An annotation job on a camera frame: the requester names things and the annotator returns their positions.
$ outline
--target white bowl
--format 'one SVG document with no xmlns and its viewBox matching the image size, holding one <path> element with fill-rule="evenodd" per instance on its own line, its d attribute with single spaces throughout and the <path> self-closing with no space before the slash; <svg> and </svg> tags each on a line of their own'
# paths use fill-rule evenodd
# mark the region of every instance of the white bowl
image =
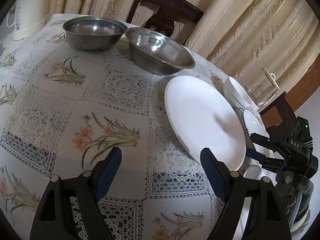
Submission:
<svg viewBox="0 0 320 240">
<path fill-rule="evenodd" d="M 224 83 L 223 94 L 229 104 L 236 108 L 247 108 L 252 103 L 247 92 L 233 77 L 229 77 Z"/>
</svg>

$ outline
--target blue gripper pad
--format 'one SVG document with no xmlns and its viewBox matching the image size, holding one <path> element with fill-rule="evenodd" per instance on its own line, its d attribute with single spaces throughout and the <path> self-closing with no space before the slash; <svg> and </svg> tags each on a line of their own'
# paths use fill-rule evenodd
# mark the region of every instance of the blue gripper pad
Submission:
<svg viewBox="0 0 320 240">
<path fill-rule="evenodd" d="M 200 162 L 215 195 L 223 202 L 228 200 L 226 189 L 229 188 L 229 169 L 223 162 L 219 162 L 209 148 L 200 153 Z"/>
<path fill-rule="evenodd" d="M 245 155 L 257 160 L 261 164 L 268 160 L 268 158 L 264 154 L 257 152 L 253 149 L 247 149 Z"/>
<path fill-rule="evenodd" d="M 97 191 L 94 195 L 96 201 L 99 201 L 108 193 L 111 183 L 120 167 L 121 161 L 122 153 L 118 148 L 98 178 Z"/>
</svg>

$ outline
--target screw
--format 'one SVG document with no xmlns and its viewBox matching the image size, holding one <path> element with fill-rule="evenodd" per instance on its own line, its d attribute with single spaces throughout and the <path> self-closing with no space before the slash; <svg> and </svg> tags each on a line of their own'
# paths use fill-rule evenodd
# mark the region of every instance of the screw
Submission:
<svg viewBox="0 0 320 240">
<path fill-rule="evenodd" d="M 51 181 L 52 181 L 52 182 L 56 182 L 58 179 L 59 179 L 58 176 L 53 176 L 53 177 L 51 178 Z"/>
<path fill-rule="evenodd" d="M 239 173 L 236 172 L 236 171 L 232 171 L 232 172 L 230 173 L 230 175 L 231 175 L 232 177 L 234 177 L 234 178 L 239 177 Z"/>
<path fill-rule="evenodd" d="M 82 175 L 84 177 L 90 177 L 91 176 L 91 171 L 85 171 L 84 173 L 82 173 Z"/>
<path fill-rule="evenodd" d="M 271 180 L 269 179 L 269 177 L 263 177 L 263 181 L 269 183 Z"/>
</svg>

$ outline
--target wall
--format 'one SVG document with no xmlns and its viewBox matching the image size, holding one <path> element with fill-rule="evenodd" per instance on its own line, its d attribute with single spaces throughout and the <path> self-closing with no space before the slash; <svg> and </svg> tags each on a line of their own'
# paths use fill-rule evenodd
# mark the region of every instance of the wall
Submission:
<svg viewBox="0 0 320 240">
<path fill-rule="evenodd" d="M 296 116 L 301 116 L 309 121 L 310 133 L 313 137 L 313 155 L 320 159 L 320 88 L 295 112 Z M 313 178 L 311 178 L 315 188 L 310 201 L 311 217 L 310 223 L 305 228 L 305 231 L 311 226 L 320 211 L 320 171 L 318 171 Z M 299 240 L 302 235 L 293 238 Z"/>
</svg>

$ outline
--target table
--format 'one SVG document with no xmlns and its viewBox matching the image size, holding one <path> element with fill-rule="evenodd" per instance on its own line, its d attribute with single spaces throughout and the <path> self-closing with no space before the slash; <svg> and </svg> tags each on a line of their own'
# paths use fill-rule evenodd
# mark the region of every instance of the table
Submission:
<svg viewBox="0 0 320 240">
<path fill-rule="evenodd" d="M 190 50 L 193 70 L 146 72 L 132 61 L 124 36 L 109 51 L 76 51 L 62 29 L 76 16 L 52 15 L 38 33 L 2 41 L 2 211 L 29 239 L 50 177 L 77 177 L 119 146 L 121 166 L 99 202 L 115 239 L 207 239 L 223 203 L 173 133 L 164 89 L 173 77 L 190 75 L 221 92 L 228 76 Z M 257 162 L 246 157 L 239 171 L 251 164 Z M 71 202 L 79 236 L 87 239 L 76 198 Z"/>
</svg>

